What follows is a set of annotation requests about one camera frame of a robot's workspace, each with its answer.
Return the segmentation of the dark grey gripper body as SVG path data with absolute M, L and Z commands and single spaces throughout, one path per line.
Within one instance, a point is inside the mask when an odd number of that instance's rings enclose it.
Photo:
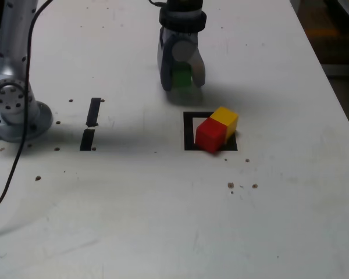
M 180 40 L 189 40 L 193 42 L 194 44 L 198 44 L 198 34 L 197 33 L 178 33 L 175 31 L 172 31 L 170 29 L 163 29 L 162 32 L 162 41 L 165 43 L 171 36 L 175 36 L 176 38 L 179 38 Z

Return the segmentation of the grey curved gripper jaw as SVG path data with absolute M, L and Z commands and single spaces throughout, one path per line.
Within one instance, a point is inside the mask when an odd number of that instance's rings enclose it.
M 205 84 L 205 65 L 196 43 L 178 41 L 172 48 L 175 68 L 191 74 L 194 85 L 201 88 Z

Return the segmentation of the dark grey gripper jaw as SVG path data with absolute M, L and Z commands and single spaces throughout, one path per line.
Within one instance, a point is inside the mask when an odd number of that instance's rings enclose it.
M 164 91 L 172 90 L 172 69 L 174 64 L 172 48 L 174 43 L 174 35 L 169 34 L 169 36 L 167 36 L 167 29 L 161 27 L 159 33 L 157 61 L 160 81 Z

